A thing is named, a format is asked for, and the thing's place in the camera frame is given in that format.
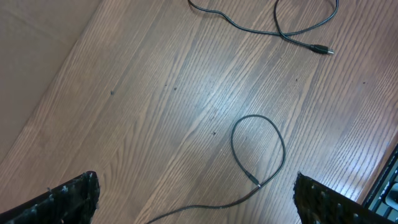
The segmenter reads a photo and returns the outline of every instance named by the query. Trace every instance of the black object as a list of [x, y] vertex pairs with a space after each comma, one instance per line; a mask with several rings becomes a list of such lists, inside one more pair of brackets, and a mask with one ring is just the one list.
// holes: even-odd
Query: black object
[[191, 0], [188, 0], [189, 5], [191, 5], [195, 9], [201, 10], [203, 12], [210, 12], [210, 13], [219, 14], [219, 15], [223, 16], [232, 26], [235, 26], [236, 28], [241, 29], [243, 31], [252, 32], [252, 33], [255, 33], [255, 34], [276, 35], [276, 36], [279, 36], [279, 37], [281, 37], [282, 39], [284, 39], [286, 41], [289, 41], [291, 43], [300, 45], [302, 47], [305, 47], [305, 48], [307, 48], [309, 50], [312, 50], [313, 52], [316, 52], [316, 53], [319, 53], [319, 54], [334, 54], [335, 53], [332, 49], [328, 48], [327, 46], [323, 46], [323, 45], [319, 45], [319, 44], [305, 44], [303, 42], [294, 40], [294, 39], [290, 38], [289, 36], [302, 34], [304, 32], [310, 31], [312, 29], [315, 29], [315, 28], [320, 27], [323, 24], [327, 23], [331, 18], [333, 18], [336, 15], [337, 10], [338, 10], [339, 0], [336, 0], [336, 7], [335, 7], [335, 10], [333, 11], [333, 13], [329, 17], [327, 17], [324, 21], [321, 21], [318, 24], [315, 24], [314, 26], [308, 27], [306, 29], [299, 30], [299, 31], [296, 31], [296, 32], [289, 32], [289, 33], [283, 33], [281, 31], [280, 27], [279, 27], [279, 23], [278, 23], [278, 20], [277, 20], [277, 17], [276, 17], [276, 8], [277, 8], [277, 5], [278, 5], [278, 2], [279, 2], [279, 0], [276, 0], [275, 6], [274, 6], [274, 20], [275, 20], [275, 24], [276, 24], [276, 27], [278, 29], [278, 32], [269, 32], [269, 31], [253, 30], [253, 29], [248, 29], [248, 28], [239, 26], [234, 21], [232, 21], [232, 19], [229, 18], [225, 13], [223, 13], [221, 11], [217, 11], [217, 10], [210, 10], [210, 9], [205, 9], [205, 8], [199, 7], [199, 6], [195, 5], [194, 3], [192, 3]]
[[100, 196], [95, 172], [85, 172], [48, 192], [0, 214], [0, 223], [89, 224]]
[[294, 204], [303, 224], [393, 224], [321, 183], [298, 173]]
[[398, 145], [366, 196], [363, 207], [398, 223]]
[[[263, 181], [262, 183], [259, 183], [259, 181], [258, 181], [249, 171], [247, 171], [247, 170], [242, 166], [242, 164], [240, 163], [238, 157], [237, 157], [236, 154], [235, 154], [235, 148], [234, 148], [234, 140], [233, 140], [233, 139], [234, 139], [234, 133], [235, 133], [236, 127], [237, 127], [238, 124], [239, 124], [241, 121], [243, 121], [244, 119], [253, 118], [253, 117], [265, 119], [266, 121], [268, 121], [268, 122], [274, 127], [275, 131], [277, 132], [277, 134], [278, 134], [278, 136], [279, 136], [280, 142], [281, 142], [281, 144], [282, 144], [282, 151], [283, 151], [282, 162], [280, 163], [278, 169], [277, 169], [268, 179], [266, 179], [266, 180]], [[255, 193], [257, 193], [260, 189], [262, 189], [263, 186], [267, 185], [267, 184], [280, 172], [280, 170], [282, 169], [283, 165], [285, 164], [285, 160], [286, 160], [286, 147], [285, 147], [285, 142], [284, 142], [284, 139], [283, 139], [282, 135], [280, 134], [280, 132], [279, 132], [277, 126], [276, 126], [269, 118], [267, 118], [267, 117], [265, 117], [265, 116], [262, 116], [262, 115], [258, 115], [258, 114], [252, 114], [252, 115], [244, 116], [244, 117], [242, 117], [241, 119], [239, 119], [239, 120], [235, 123], [234, 128], [232, 129], [232, 133], [231, 133], [231, 150], [232, 150], [232, 154], [233, 154], [233, 156], [234, 156], [234, 158], [235, 158], [235, 161], [236, 161], [236, 163], [238, 164], [238, 166], [239, 166], [239, 167], [242, 169], [242, 171], [247, 175], [247, 177], [256, 185], [256, 188], [255, 188], [255, 189], [253, 189], [252, 191], [250, 191], [250, 192], [249, 192], [247, 195], [245, 195], [243, 198], [240, 198], [240, 199], [238, 199], [238, 200], [236, 200], [236, 201], [234, 201], [234, 202], [232, 202], [232, 203], [226, 204], [226, 205], [216, 205], [216, 206], [211, 206], [211, 205], [190, 205], [190, 206], [186, 206], [186, 207], [182, 207], [182, 208], [176, 209], [176, 210], [174, 210], [174, 211], [168, 212], [168, 213], [163, 214], [163, 215], [159, 215], [158, 217], [156, 217], [156, 218], [152, 219], [151, 221], [147, 222], [147, 224], [153, 223], [153, 222], [155, 222], [155, 221], [157, 221], [157, 220], [160, 220], [161, 218], [164, 218], [164, 217], [166, 217], [166, 216], [172, 215], [172, 214], [174, 214], [174, 213], [182, 212], [182, 211], [184, 211], [184, 210], [188, 210], [188, 209], [192, 209], [192, 208], [222, 209], [222, 208], [230, 208], [230, 207], [232, 207], [232, 206], [239, 205], [240, 203], [245, 202], [247, 199], [249, 199], [250, 197], [252, 197]]]

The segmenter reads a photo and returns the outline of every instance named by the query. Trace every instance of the wooden table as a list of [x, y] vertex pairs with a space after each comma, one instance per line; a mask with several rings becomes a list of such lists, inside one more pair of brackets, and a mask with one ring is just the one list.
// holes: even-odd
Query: wooden table
[[[196, 1], [238, 24], [275, 30], [273, 1]], [[326, 18], [329, 1], [282, 1], [285, 32]], [[297, 36], [318, 55], [255, 35], [186, 0], [104, 0], [17, 141], [0, 158], [0, 211], [86, 171], [101, 182], [93, 223], [144, 223], [255, 186], [229, 148], [234, 122], [262, 114], [287, 147], [282, 172], [248, 202], [158, 223], [299, 223], [298, 171], [358, 200], [398, 128], [398, 1], [341, 1]], [[279, 164], [272, 126], [244, 121], [238, 157], [259, 179]]]

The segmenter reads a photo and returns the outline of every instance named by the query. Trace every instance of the black cable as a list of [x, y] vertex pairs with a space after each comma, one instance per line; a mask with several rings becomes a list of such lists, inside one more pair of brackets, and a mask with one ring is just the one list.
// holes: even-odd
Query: black cable
[[[280, 163], [278, 169], [277, 169], [270, 177], [268, 177], [268, 179], [266, 179], [266, 180], [263, 181], [262, 183], [259, 183], [259, 181], [258, 181], [249, 171], [247, 171], [247, 170], [242, 166], [242, 164], [240, 163], [238, 157], [237, 157], [236, 154], [235, 154], [235, 148], [234, 148], [234, 143], [233, 143], [235, 129], [236, 129], [236, 127], [238, 126], [238, 124], [239, 124], [241, 121], [243, 121], [244, 119], [252, 118], [252, 117], [262, 118], [262, 119], [265, 119], [265, 120], [267, 120], [268, 122], [270, 122], [270, 124], [274, 127], [276, 133], [278, 134], [278, 137], [279, 137], [279, 139], [280, 139], [280, 142], [282, 143], [282, 151], [283, 151], [282, 162]], [[257, 193], [257, 191], [259, 191], [261, 188], [263, 188], [263, 186], [267, 185], [267, 184], [280, 172], [280, 170], [282, 169], [283, 165], [285, 164], [285, 160], [286, 160], [286, 147], [285, 147], [285, 142], [284, 142], [284, 139], [283, 139], [282, 135], [280, 134], [280, 132], [279, 132], [277, 126], [276, 126], [269, 118], [267, 118], [267, 117], [265, 117], [265, 116], [262, 116], [262, 115], [258, 115], [258, 114], [251, 114], [251, 115], [244, 116], [244, 117], [242, 117], [241, 119], [239, 119], [239, 120], [235, 123], [235, 125], [234, 125], [234, 127], [233, 127], [233, 129], [232, 129], [232, 133], [231, 133], [231, 150], [232, 150], [232, 154], [233, 154], [233, 156], [234, 156], [234, 158], [235, 158], [236, 163], [238, 163], [238, 165], [239, 165], [240, 168], [243, 170], [243, 172], [247, 175], [247, 177], [248, 177], [254, 184], [257, 185], [257, 187], [256, 187], [255, 189], [251, 190], [251, 191], [250, 191], [247, 195], [245, 195], [244, 197], [242, 197], [242, 198], [240, 198], [240, 199], [238, 199], [238, 200], [236, 200], [236, 201], [234, 201], [234, 202], [232, 202], [232, 203], [226, 204], [226, 205], [217, 205], [217, 206], [211, 206], [211, 205], [190, 205], [190, 206], [182, 207], [182, 208], [176, 209], [176, 210], [174, 210], [174, 211], [168, 212], [168, 213], [166, 213], [166, 214], [160, 215], [160, 216], [158, 216], [158, 217], [152, 219], [151, 221], [147, 222], [147, 224], [153, 223], [153, 222], [155, 222], [155, 221], [157, 221], [157, 220], [160, 220], [161, 218], [164, 218], [164, 217], [166, 217], [166, 216], [172, 215], [172, 214], [174, 214], [174, 213], [182, 212], [182, 211], [184, 211], [184, 210], [188, 210], [188, 209], [192, 209], [192, 208], [223, 209], [223, 208], [229, 208], [229, 207], [232, 207], [232, 206], [235, 206], [235, 205], [239, 205], [240, 203], [245, 202], [247, 199], [249, 199], [250, 197], [252, 197], [255, 193]]]
[[310, 49], [313, 52], [316, 52], [316, 53], [319, 53], [319, 54], [333, 54], [334, 53], [334, 51], [332, 49], [330, 49], [330, 48], [328, 48], [326, 46], [318, 45], [318, 44], [305, 44], [303, 42], [294, 40], [294, 39], [290, 38], [289, 36], [302, 34], [304, 32], [310, 31], [312, 29], [315, 29], [315, 28], [320, 27], [320, 26], [324, 25], [325, 23], [327, 23], [331, 18], [333, 18], [336, 15], [337, 10], [338, 10], [338, 6], [339, 6], [339, 0], [336, 0], [336, 7], [335, 7], [335, 10], [333, 11], [333, 13], [329, 17], [327, 17], [324, 21], [321, 21], [321, 22], [315, 24], [314, 26], [308, 27], [306, 29], [299, 30], [299, 31], [296, 31], [296, 32], [289, 32], [289, 33], [283, 33], [281, 31], [280, 27], [279, 27], [279, 23], [278, 23], [277, 16], [276, 16], [276, 7], [278, 5], [278, 2], [279, 2], [279, 0], [276, 0], [275, 6], [274, 6], [274, 20], [275, 20], [275, 24], [276, 24], [276, 27], [278, 29], [278, 32], [269, 32], [269, 31], [248, 29], [248, 28], [239, 26], [239, 25], [237, 25], [237, 23], [232, 21], [232, 19], [229, 18], [225, 13], [223, 13], [221, 11], [217, 11], [217, 10], [211, 10], [211, 9], [205, 9], [205, 8], [199, 7], [199, 6], [195, 5], [194, 3], [192, 3], [191, 0], [188, 0], [189, 5], [191, 5], [195, 9], [201, 10], [203, 12], [210, 12], [210, 13], [219, 14], [219, 15], [223, 16], [232, 26], [235, 26], [236, 28], [241, 29], [243, 31], [252, 32], [252, 33], [255, 33], [255, 34], [280, 36], [284, 40], [287, 40], [287, 41], [292, 42], [294, 44], [297, 44], [297, 45], [300, 45], [300, 46], [305, 47], [307, 49]]

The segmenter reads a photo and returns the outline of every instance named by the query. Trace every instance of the wooden surface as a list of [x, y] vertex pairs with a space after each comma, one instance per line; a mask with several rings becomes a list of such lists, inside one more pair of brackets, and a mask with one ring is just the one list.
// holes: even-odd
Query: wooden surface
[[0, 162], [99, 3], [0, 1]]
[[[273, 1], [197, 1], [242, 26], [275, 30]], [[328, 1], [282, 1], [284, 31], [314, 24]], [[105, 0], [0, 164], [0, 210], [86, 171], [101, 183], [93, 223], [144, 223], [193, 203], [220, 205], [253, 184], [229, 149], [232, 125], [263, 114], [287, 147], [282, 172], [248, 202], [158, 223], [299, 223], [301, 171], [358, 199], [398, 125], [398, 1], [342, 1], [298, 40], [254, 35], [186, 0]], [[279, 164], [264, 121], [242, 122], [237, 155], [258, 179]]]

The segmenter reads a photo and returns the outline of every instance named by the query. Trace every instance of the wire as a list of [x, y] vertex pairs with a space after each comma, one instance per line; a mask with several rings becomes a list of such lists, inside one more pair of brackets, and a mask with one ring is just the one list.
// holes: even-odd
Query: wire
[[[279, 137], [279, 139], [280, 139], [280, 142], [282, 143], [282, 151], [283, 151], [282, 162], [280, 163], [278, 169], [277, 169], [270, 177], [268, 177], [268, 179], [266, 179], [265, 181], [263, 181], [263, 182], [260, 183], [260, 184], [258, 183], [258, 181], [257, 181], [257, 183], [254, 182], [254, 179], [256, 179], [256, 178], [255, 178], [249, 171], [247, 171], [247, 170], [242, 166], [242, 164], [240, 163], [238, 157], [237, 157], [236, 154], [235, 154], [235, 148], [234, 148], [234, 143], [233, 143], [235, 129], [236, 129], [236, 127], [238, 126], [238, 124], [239, 124], [241, 121], [243, 121], [244, 119], [253, 118], [253, 117], [265, 119], [266, 121], [268, 121], [268, 122], [274, 127], [276, 133], [278, 134], [278, 137]], [[251, 191], [250, 191], [247, 195], [245, 195], [244, 197], [242, 197], [242, 198], [240, 198], [240, 199], [238, 199], [238, 200], [236, 200], [236, 201], [234, 201], [234, 202], [231, 202], [231, 203], [229, 203], [229, 204], [226, 204], [226, 205], [215, 205], [215, 206], [214, 206], [214, 205], [190, 205], [190, 206], [186, 206], [186, 207], [182, 207], [182, 208], [176, 209], [176, 210], [174, 210], [174, 211], [168, 212], [168, 213], [163, 214], [163, 215], [159, 215], [158, 217], [156, 217], [156, 218], [152, 219], [151, 221], [147, 222], [147, 224], [153, 223], [153, 222], [155, 222], [155, 221], [157, 221], [157, 220], [160, 220], [161, 218], [164, 218], [164, 217], [166, 217], [166, 216], [172, 215], [172, 214], [177, 213], [177, 212], [182, 212], [182, 211], [188, 210], [188, 209], [193, 209], [193, 208], [223, 209], [223, 208], [230, 208], [230, 207], [232, 207], [232, 206], [239, 205], [240, 203], [243, 203], [243, 202], [245, 202], [247, 199], [251, 198], [255, 193], [257, 193], [260, 189], [262, 189], [263, 186], [267, 185], [273, 178], [275, 178], [275, 176], [280, 172], [280, 170], [281, 170], [282, 167], [284, 166], [285, 160], [286, 160], [286, 147], [285, 147], [285, 142], [284, 142], [284, 139], [283, 139], [282, 135], [280, 134], [280, 132], [279, 132], [277, 126], [276, 126], [269, 118], [267, 118], [267, 117], [265, 117], [265, 116], [263, 116], [263, 115], [258, 115], [258, 114], [251, 114], [251, 115], [244, 116], [244, 117], [242, 117], [241, 119], [239, 119], [239, 120], [235, 123], [235, 125], [234, 125], [234, 127], [233, 127], [233, 129], [232, 129], [232, 133], [231, 133], [231, 150], [232, 150], [232, 154], [233, 154], [233, 156], [234, 156], [234, 158], [235, 158], [236, 163], [238, 163], [239, 167], [242, 169], [242, 171], [243, 171], [248, 177], [249, 177], [249, 176], [252, 177], [252, 178], [249, 177], [249, 179], [250, 179], [252, 182], [254, 182], [254, 184], [257, 185], [257, 187], [256, 187], [255, 189], [251, 190]]]
[[202, 7], [199, 7], [197, 5], [195, 5], [191, 0], [188, 0], [189, 5], [191, 5], [192, 7], [194, 7], [195, 9], [201, 10], [203, 12], [209, 12], [209, 13], [215, 13], [215, 14], [219, 14], [221, 16], [223, 16], [232, 26], [235, 26], [236, 28], [246, 31], [246, 32], [251, 32], [254, 34], [264, 34], [264, 35], [274, 35], [274, 36], [280, 36], [282, 39], [292, 42], [294, 44], [300, 45], [302, 47], [305, 47], [307, 49], [310, 49], [316, 53], [320, 53], [320, 54], [333, 54], [334, 51], [332, 49], [329, 49], [328, 47], [326, 47], [326, 50], [323, 48], [325, 46], [322, 45], [310, 45], [310, 44], [305, 44], [303, 42], [294, 40], [292, 38], [290, 38], [289, 36], [292, 35], [298, 35], [298, 34], [303, 34], [304, 32], [308, 32], [312, 29], [315, 29], [317, 27], [320, 27], [322, 25], [324, 25], [325, 23], [327, 23], [331, 18], [333, 18], [338, 10], [338, 6], [339, 6], [339, 0], [336, 0], [336, 6], [335, 6], [335, 10], [333, 11], [333, 13], [327, 17], [324, 21], [321, 21], [313, 26], [310, 26], [306, 29], [303, 30], [299, 30], [299, 31], [295, 31], [295, 32], [288, 32], [288, 33], [283, 33], [280, 29], [278, 20], [277, 20], [277, 16], [276, 16], [276, 8], [278, 5], [279, 0], [276, 0], [275, 2], [275, 6], [274, 6], [274, 20], [275, 20], [275, 24], [277, 27], [278, 32], [270, 32], [270, 31], [262, 31], [262, 30], [255, 30], [255, 29], [248, 29], [242, 26], [237, 25], [237, 23], [235, 23], [231, 18], [229, 18], [225, 13], [221, 12], [221, 11], [217, 11], [217, 10], [211, 10], [211, 9], [205, 9]]

